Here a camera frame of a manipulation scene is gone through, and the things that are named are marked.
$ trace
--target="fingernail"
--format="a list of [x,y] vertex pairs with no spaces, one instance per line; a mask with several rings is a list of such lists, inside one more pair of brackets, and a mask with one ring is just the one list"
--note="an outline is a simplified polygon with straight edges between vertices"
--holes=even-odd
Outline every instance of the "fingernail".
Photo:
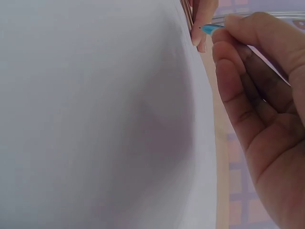
[[210,36],[213,36],[214,32],[218,29],[220,29],[220,28],[215,28],[214,30],[212,30]]
[[200,40],[201,40],[201,38],[199,38],[199,39],[192,39],[193,46],[198,46],[199,43],[200,43]]
[[227,26],[228,24],[230,25],[237,25],[239,20],[242,19],[242,16],[238,16],[238,15],[227,15],[224,18],[224,24]]

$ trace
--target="white paper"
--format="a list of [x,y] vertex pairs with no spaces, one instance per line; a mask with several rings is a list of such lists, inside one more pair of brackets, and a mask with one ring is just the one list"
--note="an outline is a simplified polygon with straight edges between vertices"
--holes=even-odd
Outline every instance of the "white paper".
[[0,31],[0,228],[215,228],[212,92],[179,0],[4,0]]

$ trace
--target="blue pen cap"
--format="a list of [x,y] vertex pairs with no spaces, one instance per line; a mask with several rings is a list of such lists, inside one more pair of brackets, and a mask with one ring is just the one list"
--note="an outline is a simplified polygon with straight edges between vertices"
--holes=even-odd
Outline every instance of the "blue pen cap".
[[214,25],[214,24],[207,24],[201,27],[201,30],[205,32],[206,34],[211,35],[214,30],[217,30],[219,28],[224,28],[223,25]]

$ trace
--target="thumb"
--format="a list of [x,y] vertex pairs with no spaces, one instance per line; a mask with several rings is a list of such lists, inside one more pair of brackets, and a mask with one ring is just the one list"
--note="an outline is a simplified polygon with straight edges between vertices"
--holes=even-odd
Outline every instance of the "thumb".
[[305,125],[305,34],[266,13],[245,18],[227,16],[225,28],[241,43],[262,50],[286,72]]

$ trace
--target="hand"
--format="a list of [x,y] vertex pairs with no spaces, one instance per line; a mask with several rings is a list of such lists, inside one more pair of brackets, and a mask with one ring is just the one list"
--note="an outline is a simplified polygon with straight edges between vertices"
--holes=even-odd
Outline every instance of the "hand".
[[[213,33],[218,89],[257,193],[282,229],[305,228],[305,35],[265,13]],[[247,46],[262,51],[286,84]]]
[[199,52],[205,52],[206,35],[199,27],[211,22],[218,7],[218,0],[189,0],[189,2],[193,7],[192,42],[197,46]]

